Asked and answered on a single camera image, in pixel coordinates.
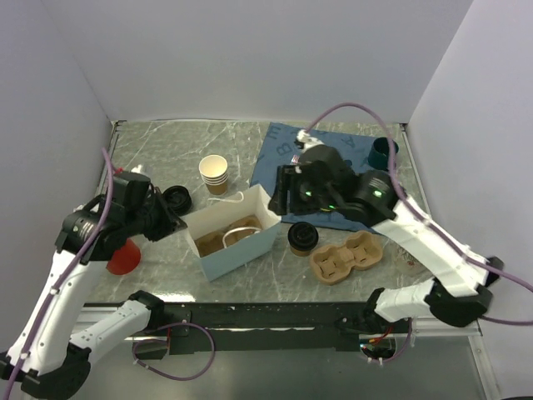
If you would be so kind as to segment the black cup lid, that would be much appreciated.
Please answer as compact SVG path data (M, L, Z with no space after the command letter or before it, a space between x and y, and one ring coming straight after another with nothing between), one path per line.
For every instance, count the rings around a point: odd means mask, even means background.
M289 228L287 240L290 245L298 247L316 247L319 241L319 233L311 223L297 222Z

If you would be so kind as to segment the single brown paper cup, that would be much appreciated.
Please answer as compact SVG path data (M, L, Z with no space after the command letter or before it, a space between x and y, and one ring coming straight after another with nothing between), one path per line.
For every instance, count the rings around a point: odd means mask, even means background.
M293 254L295 254L298 257L307 257L311 254L311 252L315 249L315 246L312 247L298 247L295 245L290 245L290 249Z

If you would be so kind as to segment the light blue paper bag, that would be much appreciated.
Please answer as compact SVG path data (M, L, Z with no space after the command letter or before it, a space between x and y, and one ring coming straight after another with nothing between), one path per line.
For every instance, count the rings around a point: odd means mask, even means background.
M186 240L208 281L271 250L281 218L267 208L270 200L257 184L183 218Z

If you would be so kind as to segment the stack of brown paper cups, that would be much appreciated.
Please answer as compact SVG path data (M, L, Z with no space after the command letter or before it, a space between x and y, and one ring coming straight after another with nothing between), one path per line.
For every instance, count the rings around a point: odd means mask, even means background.
M228 163L220 155L208 155L198 165L202 181L213 195L223 195L227 191Z

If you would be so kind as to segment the brown cardboard cup carrier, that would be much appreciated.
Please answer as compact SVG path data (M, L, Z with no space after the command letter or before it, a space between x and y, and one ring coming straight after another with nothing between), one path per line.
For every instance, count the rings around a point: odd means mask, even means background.
M255 215L243 217L227 227L217 229L194 241L201 258L216 253L244 238L262 231L262 223Z

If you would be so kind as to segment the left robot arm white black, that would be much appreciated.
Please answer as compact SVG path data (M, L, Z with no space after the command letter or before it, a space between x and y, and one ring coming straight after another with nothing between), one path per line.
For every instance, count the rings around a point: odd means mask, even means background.
M187 228L149 177L115 175L105 193L67 215L45 286L17 341L1 354L1 377L37 399L69 399L92 366L126 337L159 333L165 303L139 290L111 316L74 333L89 294L129 238L158 242Z

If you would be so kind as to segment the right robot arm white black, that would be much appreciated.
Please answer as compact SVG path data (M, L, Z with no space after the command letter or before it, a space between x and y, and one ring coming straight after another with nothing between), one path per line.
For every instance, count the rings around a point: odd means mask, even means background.
M432 274L422 283L374 290L365 307L351 318L360 333L380 333L404 318L433 316L463 328L481 318L491 304L491 268L503 262L488 259L447 235L388 172L354 172L340 153L324 144L305 146L296 165L276 170L268 205L275 214L313 214L326 209L389 238Z

